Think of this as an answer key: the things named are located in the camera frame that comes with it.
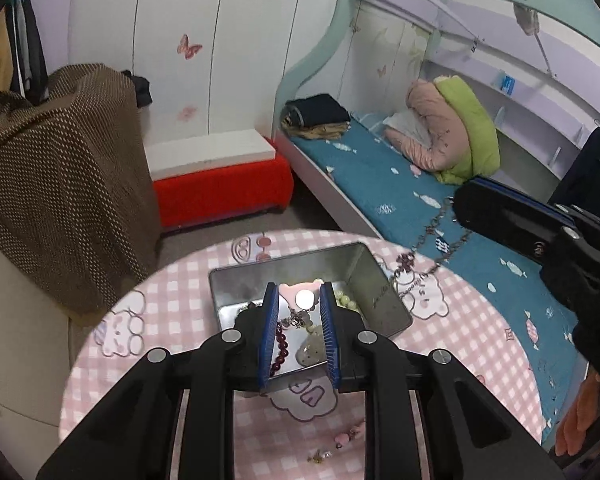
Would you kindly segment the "person right hand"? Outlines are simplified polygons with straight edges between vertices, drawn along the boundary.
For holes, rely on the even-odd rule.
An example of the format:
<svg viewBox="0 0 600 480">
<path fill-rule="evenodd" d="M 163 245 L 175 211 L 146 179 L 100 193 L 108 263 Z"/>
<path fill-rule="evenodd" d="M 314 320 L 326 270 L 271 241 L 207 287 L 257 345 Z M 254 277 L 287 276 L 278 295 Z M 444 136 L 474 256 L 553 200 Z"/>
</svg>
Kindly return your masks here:
<svg viewBox="0 0 600 480">
<path fill-rule="evenodd" d="M 577 399 L 559 424 L 554 453 L 556 456 L 577 455 L 583 446 L 586 430 L 596 419 L 600 398 L 600 374 L 592 368 L 580 385 Z"/>
</svg>

